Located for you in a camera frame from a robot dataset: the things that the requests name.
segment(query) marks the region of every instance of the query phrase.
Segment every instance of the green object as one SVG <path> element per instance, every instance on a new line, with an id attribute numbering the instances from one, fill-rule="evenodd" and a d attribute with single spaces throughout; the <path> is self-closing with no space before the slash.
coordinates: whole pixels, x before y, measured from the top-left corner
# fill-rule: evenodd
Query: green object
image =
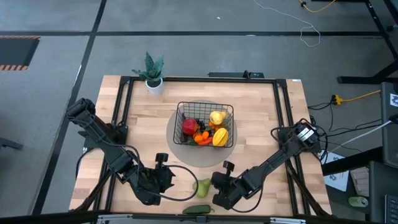
<path id="1" fill-rule="evenodd" d="M 164 56 L 162 56 L 160 59 L 158 59 L 156 62 L 152 59 L 152 57 L 149 55 L 147 52 L 146 58 L 145 58 L 145 66 L 146 66 L 146 71 L 141 71 L 141 70 L 135 70 L 133 69 L 132 71 L 135 74 L 138 74 L 139 77 L 142 80 L 147 80 L 149 83 L 156 83 L 159 82 L 160 78 L 163 77 L 162 75 L 162 68 L 163 68 L 163 59 Z"/>
<path id="2" fill-rule="evenodd" d="M 368 200 L 364 197 L 349 197 L 348 203 L 352 207 L 366 207 L 369 204 Z"/>
<path id="3" fill-rule="evenodd" d="M 210 211 L 211 211 L 210 205 L 194 205 L 184 209 L 182 213 L 187 215 L 200 215 L 200 214 L 209 214 Z"/>
<path id="4" fill-rule="evenodd" d="M 198 192 L 197 192 L 197 197 L 198 198 L 205 198 L 207 196 L 207 193 L 209 192 L 209 188 L 211 185 L 210 179 L 204 179 L 204 180 L 198 180 L 199 183 L 199 188 L 198 188 Z M 193 183 L 192 184 L 192 188 L 193 190 L 196 190 L 197 187 L 197 183 Z"/>

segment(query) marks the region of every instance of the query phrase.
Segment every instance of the wooden table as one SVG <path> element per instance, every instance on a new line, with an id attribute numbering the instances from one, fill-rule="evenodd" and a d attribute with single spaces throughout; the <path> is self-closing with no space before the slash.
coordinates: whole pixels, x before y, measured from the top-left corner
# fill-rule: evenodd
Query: wooden table
<path id="1" fill-rule="evenodd" d="M 110 123 L 118 92 L 120 76 L 104 76 L 101 89 L 96 102 L 96 114 L 105 122 Z M 244 170 L 257 166 L 273 155 L 279 147 L 270 136 L 270 130 L 278 127 L 275 108 L 275 99 L 272 85 L 263 83 L 199 83 L 199 82 L 165 82 L 165 90 L 162 95 L 151 95 L 144 82 L 134 82 L 131 104 L 127 125 L 129 134 L 127 143 L 135 146 L 141 155 L 142 162 L 147 167 L 155 166 L 155 155 L 158 152 L 169 154 L 166 164 L 180 164 L 192 170 L 198 179 L 211 178 L 215 171 L 225 172 L 222 163 L 207 168 L 188 166 L 180 162 L 171 152 L 166 140 L 166 125 L 177 108 L 180 101 L 210 100 L 216 103 L 230 104 L 234 106 L 234 120 L 238 128 L 238 140 L 232 154 L 227 158 L 235 164 L 231 176 L 238 176 Z M 308 119 L 307 104 L 300 80 L 287 80 L 290 104 L 294 121 L 300 118 Z M 122 98 L 126 97 L 125 88 Z M 284 122 L 287 117 L 284 108 L 282 89 L 281 97 Z M 309 191 L 315 197 L 322 208 L 331 213 L 328 195 L 323 180 L 321 166 L 317 158 L 310 153 L 302 153 L 302 168 L 305 183 Z M 87 154 L 81 161 L 79 174 L 73 191 L 70 209 L 79 206 L 88 196 L 98 182 L 100 176 L 103 152 L 95 149 Z M 193 178 L 186 171 L 172 169 L 176 174 L 173 178 L 175 186 L 166 191 L 169 197 L 185 198 L 193 193 Z M 108 185 L 104 187 L 100 208 L 104 209 Z M 298 208 L 303 213 L 300 191 L 295 186 Z M 194 197 L 186 202 L 173 202 L 162 199 L 159 206 L 145 206 L 135 197 L 129 184 L 121 184 L 116 181 L 112 212 L 125 213 L 166 213 L 180 214 L 184 208 L 191 205 L 208 204 L 215 210 L 212 215 L 279 215 L 291 216 L 289 190 L 285 166 L 280 166 L 267 176 L 264 184 L 264 193 L 259 206 L 250 213 L 236 213 L 225 210 L 212 204 L 213 195 L 217 190 L 210 187 L 206 198 Z M 238 210 L 252 208 L 260 197 L 256 194 L 249 200 L 241 199 L 235 206 Z"/>

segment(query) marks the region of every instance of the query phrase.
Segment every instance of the wire basket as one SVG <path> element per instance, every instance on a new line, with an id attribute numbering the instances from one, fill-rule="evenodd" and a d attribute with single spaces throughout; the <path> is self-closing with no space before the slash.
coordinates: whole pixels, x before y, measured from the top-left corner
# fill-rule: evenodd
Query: wire basket
<path id="1" fill-rule="evenodd" d="M 213 111 L 225 111 L 226 117 L 223 120 L 223 128 L 228 131 L 228 140 L 224 146 L 210 147 L 232 147 L 234 144 L 234 108 L 231 105 L 222 105 L 217 103 L 197 103 L 197 102 L 179 102 L 177 105 L 177 112 L 175 115 L 174 136 L 175 144 L 184 144 L 194 146 L 191 144 L 192 136 L 187 136 L 182 132 L 182 122 L 184 119 L 195 119 L 197 122 L 201 121 L 206 127 L 210 120 L 210 113 Z M 210 136 L 213 136 L 215 131 L 209 131 Z"/>

